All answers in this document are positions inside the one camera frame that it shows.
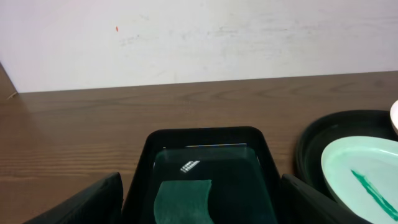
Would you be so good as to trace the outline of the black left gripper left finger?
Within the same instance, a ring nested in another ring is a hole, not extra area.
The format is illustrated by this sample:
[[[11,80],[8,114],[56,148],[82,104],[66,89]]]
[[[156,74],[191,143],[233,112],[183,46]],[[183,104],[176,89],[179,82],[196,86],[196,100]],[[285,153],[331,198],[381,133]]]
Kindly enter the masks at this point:
[[[113,172],[50,210],[28,220],[28,224],[75,224],[121,222],[123,183]]]

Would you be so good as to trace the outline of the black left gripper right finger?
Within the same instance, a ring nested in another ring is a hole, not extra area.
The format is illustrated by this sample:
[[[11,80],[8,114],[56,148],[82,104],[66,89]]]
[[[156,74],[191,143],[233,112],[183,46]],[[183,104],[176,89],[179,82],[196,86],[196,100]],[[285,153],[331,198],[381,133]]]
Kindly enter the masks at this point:
[[[367,221],[341,207],[291,174],[280,179],[283,215],[287,223],[367,224]]]

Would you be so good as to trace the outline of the mint green stained plate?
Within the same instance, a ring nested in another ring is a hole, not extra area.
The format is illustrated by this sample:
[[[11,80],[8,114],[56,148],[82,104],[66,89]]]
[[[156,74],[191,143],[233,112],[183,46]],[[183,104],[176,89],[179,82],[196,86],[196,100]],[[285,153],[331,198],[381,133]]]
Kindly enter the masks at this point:
[[[397,142],[350,136],[329,143],[321,167],[343,207],[371,223],[397,223]]]

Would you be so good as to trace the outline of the green scrubbing sponge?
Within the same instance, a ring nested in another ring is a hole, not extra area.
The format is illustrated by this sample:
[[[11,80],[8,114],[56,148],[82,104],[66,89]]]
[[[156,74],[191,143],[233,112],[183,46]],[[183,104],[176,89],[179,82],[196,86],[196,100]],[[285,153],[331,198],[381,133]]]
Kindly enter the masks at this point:
[[[168,180],[154,200],[157,224],[212,224],[208,210],[211,180]]]

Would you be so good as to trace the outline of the white plate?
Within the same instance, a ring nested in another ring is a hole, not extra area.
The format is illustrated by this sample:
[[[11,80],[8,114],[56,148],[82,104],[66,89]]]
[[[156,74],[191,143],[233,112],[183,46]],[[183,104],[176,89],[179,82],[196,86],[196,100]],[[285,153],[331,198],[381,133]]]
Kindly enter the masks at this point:
[[[390,108],[390,119],[392,127],[396,134],[398,134],[398,100],[396,100]]]

